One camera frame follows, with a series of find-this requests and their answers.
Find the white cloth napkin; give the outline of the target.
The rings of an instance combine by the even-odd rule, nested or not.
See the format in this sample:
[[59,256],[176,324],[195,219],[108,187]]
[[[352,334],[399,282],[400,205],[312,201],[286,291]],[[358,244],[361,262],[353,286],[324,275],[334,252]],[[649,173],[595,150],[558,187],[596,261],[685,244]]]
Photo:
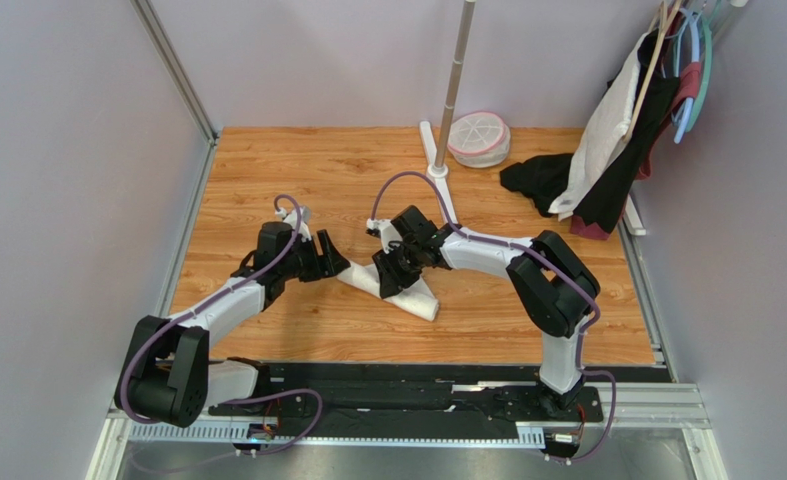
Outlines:
[[[347,269],[337,275],[337,279],[377,299],[382,299],[380,276],[374,265],[362,266],[351,262]],[[440,309],[439,300],[424,280],[419,280],[404,291],[382,300],[426,321],[434,321]]]

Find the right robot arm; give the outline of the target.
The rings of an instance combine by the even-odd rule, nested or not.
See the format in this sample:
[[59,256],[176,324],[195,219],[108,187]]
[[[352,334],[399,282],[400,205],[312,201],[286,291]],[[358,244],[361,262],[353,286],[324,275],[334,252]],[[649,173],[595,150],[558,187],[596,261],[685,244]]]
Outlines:
[[382,243],[373,256],[381,298],[405,293],[426,268],[507,280],[542,333],[541,383],[564,397],[581,388],[580,336],[598,314],[600,285],[558,233],[545,230],[535,238],[512,239],[454,223],[438,227],[415,206],[391,220],[370,219],[367,229]]

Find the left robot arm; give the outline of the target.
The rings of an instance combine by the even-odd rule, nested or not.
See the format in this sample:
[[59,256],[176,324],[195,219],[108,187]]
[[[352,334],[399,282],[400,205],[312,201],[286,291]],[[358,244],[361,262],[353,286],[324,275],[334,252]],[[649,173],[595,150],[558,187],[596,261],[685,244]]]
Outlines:
[[333,278],[349,266],[326,231],[310,234],[304,225],[265,223],[255,249],[216,292],[168,318],[148,315],[138,321],[115,405],[139,423],[188,427],[211,407],[250,398],[261,364],[213,361],[212,347],[269,308],[289,281]]

